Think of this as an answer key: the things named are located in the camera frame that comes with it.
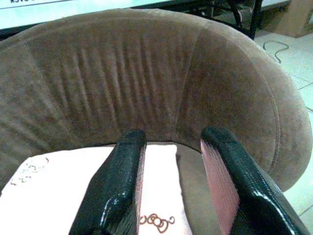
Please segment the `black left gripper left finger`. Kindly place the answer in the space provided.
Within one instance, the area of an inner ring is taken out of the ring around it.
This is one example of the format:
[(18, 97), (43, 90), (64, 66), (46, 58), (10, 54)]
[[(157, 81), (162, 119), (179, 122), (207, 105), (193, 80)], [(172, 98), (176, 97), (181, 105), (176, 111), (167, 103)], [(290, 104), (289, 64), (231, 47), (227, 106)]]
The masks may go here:
[(140, 129), (121, 136), (90, 180), (69, 234), (138, 234), (146, 144)]

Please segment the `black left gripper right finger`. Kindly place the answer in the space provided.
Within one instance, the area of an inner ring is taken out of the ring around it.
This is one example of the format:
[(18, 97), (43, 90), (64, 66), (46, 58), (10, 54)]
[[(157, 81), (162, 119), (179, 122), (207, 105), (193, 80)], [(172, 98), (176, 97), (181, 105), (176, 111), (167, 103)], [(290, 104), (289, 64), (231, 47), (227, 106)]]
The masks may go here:
[(201, 155), (223, 235), (308, 235), (274, 180), (227, 129), (201, 132)]

